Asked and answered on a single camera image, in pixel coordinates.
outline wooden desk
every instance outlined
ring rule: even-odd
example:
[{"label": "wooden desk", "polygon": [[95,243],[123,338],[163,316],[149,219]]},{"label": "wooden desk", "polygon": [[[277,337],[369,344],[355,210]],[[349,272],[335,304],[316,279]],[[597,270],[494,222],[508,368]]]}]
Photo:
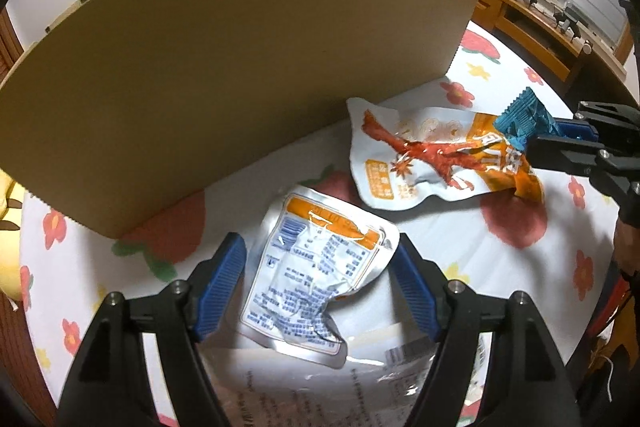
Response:
[{"label": "wooden desk", "polygon": [[[638,105],[624,85],[622,64],[588,29],[581,27],[580,31],[592,47],[590,54],[582,51],[577,39],[571,41],[562,34],[554,19],[516,0],[478,0],[471,20],[489,32],[499,30],[539,60],[562,81],[561,96],[580,76],[580,87],[596,95],[592,100],[604,97],[607,102]],[[599,94],[603,86],[609,94]]]}]

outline teal wrapper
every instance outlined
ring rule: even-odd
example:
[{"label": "teal wrapper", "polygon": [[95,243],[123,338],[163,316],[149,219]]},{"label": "teal wrapper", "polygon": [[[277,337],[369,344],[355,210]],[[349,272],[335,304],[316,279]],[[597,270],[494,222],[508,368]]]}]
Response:
[{"label": "teal wrapper", "polygon": [[564,136],[556,120],[530,87],[521,92],[495,119],[494,127],[514,149],[524,152],[527,139],[536,134]]}]

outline yellow plush toy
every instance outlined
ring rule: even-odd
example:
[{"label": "yellow plush toy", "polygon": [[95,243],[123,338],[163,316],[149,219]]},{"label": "yellow plush toy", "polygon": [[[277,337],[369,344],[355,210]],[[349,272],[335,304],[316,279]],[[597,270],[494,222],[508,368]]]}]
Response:
[{"label": "yellow plush toy", "polygon": [[24,188],[0,170],[0,291],[22,300],[20,224]]}]

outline cardboard box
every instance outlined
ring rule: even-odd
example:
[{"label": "cardboard box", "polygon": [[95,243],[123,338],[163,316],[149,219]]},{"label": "cardboard box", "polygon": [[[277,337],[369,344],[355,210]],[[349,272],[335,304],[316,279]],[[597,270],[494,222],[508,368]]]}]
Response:
[{"label": "cardboard box", "polygon": [[0,167],[118,237],[346,116],[443,76],[476,0],[84,0],[0,89]]}]

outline metal bolt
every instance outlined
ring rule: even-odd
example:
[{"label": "metal bolt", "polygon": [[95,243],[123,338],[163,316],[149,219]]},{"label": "metal bolt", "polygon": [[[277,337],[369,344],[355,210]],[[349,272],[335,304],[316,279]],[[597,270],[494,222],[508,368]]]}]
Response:
[{"label": "metal bolt", "polygon": [[115,306],[122,302],[122,293],[120,292],[111,292],[107,295],[107,303],[109,306]]},{"label": "metal bolt", "polygon": [[530,301],[529,295],[526,292],[520,290],[513,293],[513,298],[520,305],[528,304]]},{"label": "metal bolt", "polygon": [[187,290],[187,283],[183,280],[175,280],[171,283],[171,291],[176,295],[180,295],[181,293]]},{"label": "metal bolt", "polygon": [[455,293],[456,295],[458,295],[459,293],[462,293],[465,290],[466,284],[457,279],[453,279],[449,281],[449,284],[447,284],[447,287],[452,293]]}]

